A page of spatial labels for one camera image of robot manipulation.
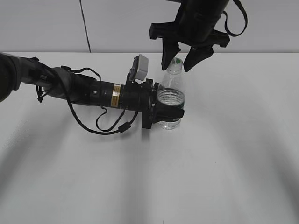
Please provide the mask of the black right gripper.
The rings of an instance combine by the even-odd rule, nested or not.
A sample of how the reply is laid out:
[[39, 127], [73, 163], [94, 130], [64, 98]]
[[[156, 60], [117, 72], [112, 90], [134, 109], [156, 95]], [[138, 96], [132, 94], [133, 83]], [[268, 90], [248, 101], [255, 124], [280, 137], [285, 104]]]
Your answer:
[[180, 4], [175, 20], [152, 23], [149, 36], [152, 40], [162, 38], [162, 70], [166, 70], [172, 59], [180, 52], [178, 42], [192, 46], [183, 64], [184, 71], [188, 72], [213, 55], [211, 45], [216, 44], [225, 48], [230, 42], [227, 33], [214, 29], [228, 1], [176, 0], [175, 2]]

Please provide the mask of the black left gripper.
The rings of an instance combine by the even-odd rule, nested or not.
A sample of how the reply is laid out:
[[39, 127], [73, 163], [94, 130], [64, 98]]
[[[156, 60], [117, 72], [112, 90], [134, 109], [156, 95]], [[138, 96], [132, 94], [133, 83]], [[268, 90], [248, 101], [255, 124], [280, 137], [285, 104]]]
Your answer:
[[157, 105], [154, 109], [158, 82], [146, 79], [143, 83], [127, 80], [121, 87], [119, 108], [140, 112], [142, 114], [142, 128], [150, 129], [154, 123], [165, 121], [175, 122], [181, 119], [185, 113], [184, 109], [169, 105]]

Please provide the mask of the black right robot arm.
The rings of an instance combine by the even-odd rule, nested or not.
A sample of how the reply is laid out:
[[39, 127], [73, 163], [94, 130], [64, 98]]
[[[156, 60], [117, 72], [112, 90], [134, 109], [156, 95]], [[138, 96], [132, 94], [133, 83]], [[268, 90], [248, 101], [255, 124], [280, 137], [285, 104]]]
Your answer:
[[166, 70], [180, 52], [179, 44], [190, 46], [183, 62], [184, 71], [190, 71], [201, 61], [211, 57], [213, 46], [226, 47], [228, 34], [214, 29], [228, 4], [227, 0], [179, 0], [180, 7], [174, 21], [152, 23], [150, 39], [162, 39], [161, 67]]

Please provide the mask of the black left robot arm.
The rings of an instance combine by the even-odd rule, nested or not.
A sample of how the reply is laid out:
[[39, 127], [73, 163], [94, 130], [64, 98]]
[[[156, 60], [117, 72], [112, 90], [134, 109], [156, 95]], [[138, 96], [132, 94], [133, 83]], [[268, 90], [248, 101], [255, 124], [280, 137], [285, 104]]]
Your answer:
[[160, 121], [175, 121], [184, 115], [182, 105], [166, 105], [157, 99], [159, 83], [146, 79], [148, 59], [134, 58], [125, 84], [104, 82], [83, 75], [88, 68], [73, 70], [67, 66], [50, 68], [38, 58], [0, 55], [0, 99], [5, 100], [21, 83], [36, 87], [37, 99], [45, 96], [65, 99], [76, 121], [80, 123], [73, 104], [117, 108], [142, 114], [142, 127], [150, 129]]

